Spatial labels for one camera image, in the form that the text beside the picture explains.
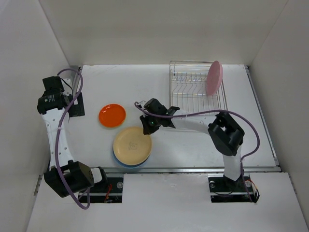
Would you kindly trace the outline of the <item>tan beige plate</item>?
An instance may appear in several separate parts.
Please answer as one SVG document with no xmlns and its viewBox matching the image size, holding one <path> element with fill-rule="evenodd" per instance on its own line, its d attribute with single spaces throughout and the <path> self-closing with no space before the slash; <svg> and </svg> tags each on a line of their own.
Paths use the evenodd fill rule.
<svg viewBox="0 0 309 232">
<path fill-rule="evenodd" d="M 127 166 L 136 166 L 146 161 L 152 150 L 150 135 L 143 128 L 128 127 L 121 130 L 113 142 L 113 153 L 118 161 Z"/>
</svg>

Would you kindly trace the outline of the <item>green plate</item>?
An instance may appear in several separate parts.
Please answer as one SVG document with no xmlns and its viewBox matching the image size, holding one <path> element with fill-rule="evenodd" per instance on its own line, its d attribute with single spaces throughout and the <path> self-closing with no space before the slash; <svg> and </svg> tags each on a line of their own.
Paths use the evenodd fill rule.
<svg viewBox="0 0 309 232">
<path fill-rule="evenodd" d="M 101 123 L 106 128 L 111 129 L 111 128 L 120 127 L 121 125 L 123 125 L 124 121 L 125 121 L 124 118 L 121 118 L 121 119 L 108 118 L 108 119 L 102 120 Z"/>
</svg>

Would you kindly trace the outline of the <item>orange plate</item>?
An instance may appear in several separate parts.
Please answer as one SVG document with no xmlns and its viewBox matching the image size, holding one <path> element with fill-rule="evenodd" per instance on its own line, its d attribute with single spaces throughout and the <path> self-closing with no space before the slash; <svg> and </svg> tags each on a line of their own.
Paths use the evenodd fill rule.
<svg viewBox="0 0 309 232">
<path fill-rule="evenodd" d="M 104 106 L 99 114 L 99 122 L 108 128 L 120 126 L 126 118 L 125 109 L 118 104 L 108 104 Z"/>
</svg>

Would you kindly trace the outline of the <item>metal wire dish rack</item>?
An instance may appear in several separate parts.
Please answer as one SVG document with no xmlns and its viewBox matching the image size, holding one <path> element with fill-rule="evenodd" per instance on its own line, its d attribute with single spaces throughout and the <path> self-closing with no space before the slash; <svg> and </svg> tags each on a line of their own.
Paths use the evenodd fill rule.
<svg viewBox="0 0 309 232">
<path fill-rule="evenodd" d="M 196 113 L 227 110 L 224 84 L 207 95 L 206 80 L 211 61 L 172 60 L 169 63 L 169 106 Z"/>
</svg>

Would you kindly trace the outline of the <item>pink plate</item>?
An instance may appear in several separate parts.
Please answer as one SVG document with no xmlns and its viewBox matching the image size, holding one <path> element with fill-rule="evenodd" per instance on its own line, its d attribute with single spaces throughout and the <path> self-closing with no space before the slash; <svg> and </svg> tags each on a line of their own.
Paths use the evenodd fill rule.
<svg viewBox="0 0 309 232">
<path fill-rule="evenodd" d="M 223 80 L 223 67 L 219 61 L 214 61 L 207 74 L 206 78 L 206 93 L 214 95 L 221 86 Z"/>
</svg>

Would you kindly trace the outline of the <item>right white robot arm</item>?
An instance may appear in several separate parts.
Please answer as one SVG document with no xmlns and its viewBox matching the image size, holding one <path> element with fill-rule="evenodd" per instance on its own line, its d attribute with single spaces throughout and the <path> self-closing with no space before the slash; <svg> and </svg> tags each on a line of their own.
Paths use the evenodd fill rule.
<svg viewBox="0 0 309 232">
<path fill-rule="evenodd" d="M 166 108 L 155 98 L 146 103 L 135 102 L 134 105 L 143 113 L 140 120 L 145 135 L 155 133 L 160 127 L 188 129 L 209 135 L 217 151 L 223 155 L 224 186 L 235 190 L 241 185 L 240 153 L 244 130 L 229 113 L 190 116 L 179 107 Z"/>
</svg>

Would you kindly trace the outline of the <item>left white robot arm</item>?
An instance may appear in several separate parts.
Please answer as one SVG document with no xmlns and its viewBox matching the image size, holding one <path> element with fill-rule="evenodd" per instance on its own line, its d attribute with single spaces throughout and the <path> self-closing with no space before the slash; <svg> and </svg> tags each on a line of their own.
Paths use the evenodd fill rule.
<svg viewBox="0 0 309 232">
<path fill-rule="evenodd" d="M 44 173 L 45 182 L 60 197 L 94 188 L 104 191 L 108 179 L 104 170 L 99 167 L 100 175 L 93 176 L 89 166 L 76 161 L 69 140 L 69 120 L 72 117 L 84 116 L 82 94 L 72 100 L 73 95 L 65 94 L 63 83 L 59 76 L 43 79 L 45 91 L 38 99 L 37 109 L 42 116 L 48 133 L 50 146 L 49 169 Z"/>
</svg>

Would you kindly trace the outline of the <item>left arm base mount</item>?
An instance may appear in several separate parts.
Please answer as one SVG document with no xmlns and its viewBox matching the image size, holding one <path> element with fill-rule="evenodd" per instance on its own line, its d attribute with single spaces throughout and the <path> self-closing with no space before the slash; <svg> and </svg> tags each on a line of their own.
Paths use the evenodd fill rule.
<svg viewBox="0 0 309 232">
<path fill-rule="evenodd" d="M 91 203 L 122 203 L 124 177 L 109 176 L 108 183 L 96 183 L 90 189 Z"/>
</svg>

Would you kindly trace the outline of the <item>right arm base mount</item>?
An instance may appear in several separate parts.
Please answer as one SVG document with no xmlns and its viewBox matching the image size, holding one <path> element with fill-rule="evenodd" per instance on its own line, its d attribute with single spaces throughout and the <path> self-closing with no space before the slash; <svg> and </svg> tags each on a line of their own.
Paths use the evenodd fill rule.
<svg viewBox="0 0 309 232">
<path fill-rule="evenodd" d="M 240 177 L 236 182 L 225 176 L 208 178 L 212 203 L 257 203 L 260 198 L 257 186 L 250 176 Z"/>
</svg>

